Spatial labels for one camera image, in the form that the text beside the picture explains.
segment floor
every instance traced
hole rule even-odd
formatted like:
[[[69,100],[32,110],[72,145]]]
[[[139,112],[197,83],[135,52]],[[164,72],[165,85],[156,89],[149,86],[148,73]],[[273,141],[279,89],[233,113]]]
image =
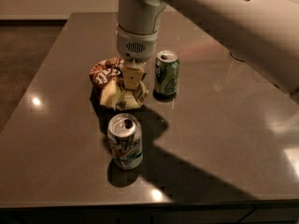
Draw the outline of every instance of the floor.
[[[63,22],[0,23],[0,133],[63,25]]]

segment gray table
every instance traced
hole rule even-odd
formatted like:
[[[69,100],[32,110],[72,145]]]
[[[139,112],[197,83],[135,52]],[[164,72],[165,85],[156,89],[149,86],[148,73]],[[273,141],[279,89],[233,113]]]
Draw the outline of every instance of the gray table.
[[[113,13],[70,17],[0,135],[0,207],[245,203],[225,211],[233,222],[259,202],[299,200],[298,105],[177,13],[164,14],[157,51],[179,54],[178,96],[153,98],[153,57],[149,98],[132,112],[144,160],[117,168],[113,112],[93,104],[89,80],[118,55],[116,23]]]

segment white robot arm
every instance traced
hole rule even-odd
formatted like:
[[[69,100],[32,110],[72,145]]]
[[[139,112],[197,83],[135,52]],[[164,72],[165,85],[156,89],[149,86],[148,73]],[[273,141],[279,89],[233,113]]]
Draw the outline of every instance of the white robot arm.
[[[124,59],[150,58],[166,3],[299,104],[298,1],[120,0],[117,46]]]

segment can lid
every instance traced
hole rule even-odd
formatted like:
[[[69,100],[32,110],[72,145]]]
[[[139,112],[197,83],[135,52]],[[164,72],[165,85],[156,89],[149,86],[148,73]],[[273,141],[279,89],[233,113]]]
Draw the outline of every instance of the can lid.
[[[164,63],[173,63],[178,60],[178,55],[170,49],[160,51],[157,57]]]
[[[119,114],[108,124],[109,130],[118,137],[127,137],[136,130],[136,118],[130,114]]]

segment soda can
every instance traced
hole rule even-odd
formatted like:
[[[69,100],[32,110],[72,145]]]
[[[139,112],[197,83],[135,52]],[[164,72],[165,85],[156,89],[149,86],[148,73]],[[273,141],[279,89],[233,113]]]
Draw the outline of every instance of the soda can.
[[[142,130],[135,116],[127,113],[114,116],[107,133],[114,162],[120,168],[133,169],[142,162]]]
[[[160,51],[156,58],[154,96],[172,99],[177,94],[179,60],[173,50]]]

